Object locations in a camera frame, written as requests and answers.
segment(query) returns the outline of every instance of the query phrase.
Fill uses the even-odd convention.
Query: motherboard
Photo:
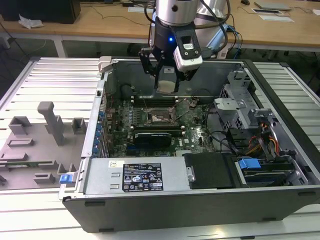
[[[179,157],[214,152],[206,129],[207,104],[195,98],[135,98],[107,108],[108,154],[119,157]]]

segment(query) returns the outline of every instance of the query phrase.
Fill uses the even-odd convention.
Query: yellow wire
[[[255,150],[257,150],[260,147],[260,145],[255,146],[254,148],[252,148],[250,151],[248,151],[245,155],[251,154],[253,153]]]
[[[273,142],[275,153],[278,154],[278,153],[277,153],[277,144],[276,144],[276,141],[273,140],[272,138],[269,138],[269,140]]]

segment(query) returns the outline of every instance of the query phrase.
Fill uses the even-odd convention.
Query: black box
[[[18,21],[19,14],[31,20],[73,24],[81,11],[79,0],[1,0],[5,21]]]

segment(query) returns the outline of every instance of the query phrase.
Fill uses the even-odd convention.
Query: desk
[[[117,42],[117,43],[140,43],[146,44],[149,32],[149,21],[144,13],[128,12],[127,7],[116,6],[94,6],[94,8],[106,16],[102,19],[96,10],[86,4],[81,7],[81,12],[74,24],[61,24],[44,22],[44,27],[32,28],[31,30],[23,27],[16,21],[3,21],[3,26],[14,38],[24,39],[47,39],[54,41],[56,51],[60,58],[67,57],[63,46],[63,41],[92,41],[92,42]],[[6,48],[10,46],[5,38],[8,34],[0,28],[0,37]]]
[[[320,2],[297,0],[265,0],[266,2],[284,3],[290,8],[320,9]],[[320,52],[320,16],[306,13],[295,8],[284,16],[289,16],[294,22],[265,21],[259,14],[249,14],[258,9],[254,0],[246,6],[238,0],[230,0],[231,13],[234,16],[235,28],[243,36],[243,48]]]
[[[301,7],[305,9],[320,9],[320,2],[281,0],[289,7]],[[305,13],[296,8],[289,12],[294,22],[265,21],[259,14],[249,14],[251,8],[257,8],[254,0],[249,6],[240,3],[240,0],[230,0],[231,12],[234,16],[235,27],[243,36],[243,48],[320,52],[320,16]],[[48,39],[53,40],[58,56],[66,57],[67,53],[63,41],[93,41],[93,42],[120,42],[120,43],[147,43],[148,20],[143,13],[128,12],[127,7],[95,6],[104,17],[123,16],[137,23],[133,23],[122,17],[102,17],[92,7],[81,7],[81,13],[74,24],[60,24],[45,22],[44,27],[24,28],[18,22],[2,21],[4,27],[15,38]],[[3,44],[8,34],[0,32]],[[234,42],[234,37],[229,34],[229,46]]]

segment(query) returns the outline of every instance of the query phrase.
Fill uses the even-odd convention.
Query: open computer chassis
[[[320,197],[319,151],[251,61],[206,61],[174,94],[170,67],[158,89],[138,59],[99,67],[79,170],[62,181],[75,191],[59,193],[85,231],[282,220]]]

